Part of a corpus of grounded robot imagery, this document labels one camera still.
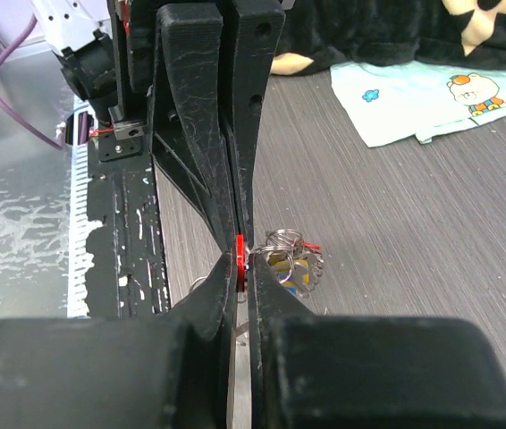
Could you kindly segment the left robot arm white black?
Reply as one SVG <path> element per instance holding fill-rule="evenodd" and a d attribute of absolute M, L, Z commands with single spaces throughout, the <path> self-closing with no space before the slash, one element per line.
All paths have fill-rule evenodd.
<path fill-rule="evenodd" d="M 221 249 L 254 242 L 253 174 L 285 13 L 276 1 L 32 5 L 72 91 L 116 137 L 146 138 Z"/>

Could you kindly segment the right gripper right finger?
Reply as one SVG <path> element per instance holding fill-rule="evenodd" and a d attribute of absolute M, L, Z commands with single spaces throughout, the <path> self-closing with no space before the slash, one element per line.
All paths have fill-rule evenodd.
<path fill-rule="evenodd" d="M 506 428 L 506 376 L 475 324 L 318 315 L 248 269 L 255 428 Z"/>

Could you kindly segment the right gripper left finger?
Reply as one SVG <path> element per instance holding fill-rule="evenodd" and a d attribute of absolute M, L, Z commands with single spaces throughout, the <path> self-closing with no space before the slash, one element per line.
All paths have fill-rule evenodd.
<path fill-rule="evenodd" d="M 228 428 L 237 266 L 163 315 L 0 319 L 0 428 Z"/>

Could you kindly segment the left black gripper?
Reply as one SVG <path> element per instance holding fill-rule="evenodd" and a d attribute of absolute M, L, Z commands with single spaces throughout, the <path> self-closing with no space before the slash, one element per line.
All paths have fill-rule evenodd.
<path fill-rule="evenodd" d="M 150 118 L 159 168 L 204 219 L 217 246 L 232 249 L 236 214 L 218 104 L 222 15 L 215 4 L 205 2 L 107 4 L 117 94 L 110 108 L 115 136 L 152 134 L 148 97 L 154 79 Z M 277 1 L 232 5 L 232 177 L 239 233 L 252 241 L 257 138 L 284 12 Z"/>

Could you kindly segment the large keyring with small rings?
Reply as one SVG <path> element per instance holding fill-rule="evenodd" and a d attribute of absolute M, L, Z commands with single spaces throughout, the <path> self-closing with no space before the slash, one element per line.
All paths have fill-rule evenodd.
<path fill-rule="evenodd" d="M 256 252 L 265 258 L 277 281 L 301 298 L 315 289 L 323 275 L 325 261 L 321 247 L 306 241 L 299 231 L 268 231 L 265 244 Z"/>

